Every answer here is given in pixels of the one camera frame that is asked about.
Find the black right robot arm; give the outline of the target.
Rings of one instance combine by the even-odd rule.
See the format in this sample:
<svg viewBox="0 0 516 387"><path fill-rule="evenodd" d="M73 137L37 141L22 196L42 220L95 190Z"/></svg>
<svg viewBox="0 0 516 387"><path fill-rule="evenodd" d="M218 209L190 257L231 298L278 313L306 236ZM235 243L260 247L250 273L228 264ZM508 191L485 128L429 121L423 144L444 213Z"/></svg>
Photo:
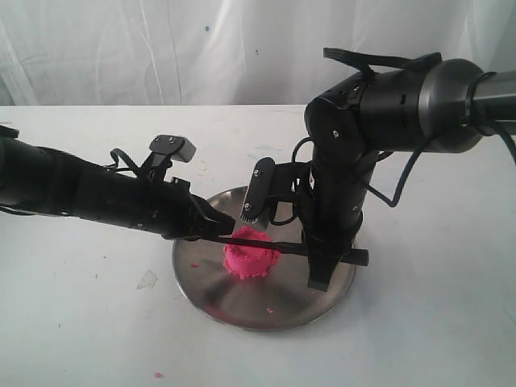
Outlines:
<svg viewBox="0 0 516 387"><path fill-rule="evenodd" d="M317 96L304 115L314 149L309 174L302 178L301 220L308 285L321 291L339 263L368 264L352 242L380 160L394 152L410 155L393 195L383 197L395 207L425 152L466 152L492 135L509 152L515 150L512 72L486 72L437 52L408 59L325 48L323 55L355 73Z"/></svg>

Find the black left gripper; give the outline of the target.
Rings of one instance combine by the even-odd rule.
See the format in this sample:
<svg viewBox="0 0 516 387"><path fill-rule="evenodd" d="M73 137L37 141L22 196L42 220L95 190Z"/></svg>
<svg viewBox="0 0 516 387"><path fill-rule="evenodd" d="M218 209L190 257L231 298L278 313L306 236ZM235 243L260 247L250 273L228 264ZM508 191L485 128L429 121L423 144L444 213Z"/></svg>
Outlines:
<svg viewBox="0 0 516 387"><path fill-rule="evenodd" d="M132 180L136 210L132 228L164 239L207 239L231 235L235 220L191 194L188 181L174 177L156 184Z"/></svg>

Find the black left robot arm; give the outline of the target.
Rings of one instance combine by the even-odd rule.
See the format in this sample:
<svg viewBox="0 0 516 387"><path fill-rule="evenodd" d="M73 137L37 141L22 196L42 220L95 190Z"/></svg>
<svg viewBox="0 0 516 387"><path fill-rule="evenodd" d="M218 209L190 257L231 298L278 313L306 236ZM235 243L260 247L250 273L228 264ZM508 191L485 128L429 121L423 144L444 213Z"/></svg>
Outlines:
<svg viewBox="0 0 516 387"><path fill-rule="evenodd" d="M1 210L19 216L73 217L165 239L229 235L235 220L190 193L190 183L165 181L173 162L188 163L196 148L185 137L158 135L142 165L119 148L102 166L67 152L19 140L1 128Z"/></svg>

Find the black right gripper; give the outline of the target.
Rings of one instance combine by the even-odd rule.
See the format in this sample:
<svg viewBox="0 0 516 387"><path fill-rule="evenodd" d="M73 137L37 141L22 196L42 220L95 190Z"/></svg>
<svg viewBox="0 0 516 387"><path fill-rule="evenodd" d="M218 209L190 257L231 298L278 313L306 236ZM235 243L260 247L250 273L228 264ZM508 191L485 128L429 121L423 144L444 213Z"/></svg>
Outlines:
<svg viewBox="0 0 516 387"><path fill-rule="evenodd" d="M362 189L316 189L310 225L306 228L307 286L328 291L335 274L349 270L342 261L352 249L363 215Z"/></svg>

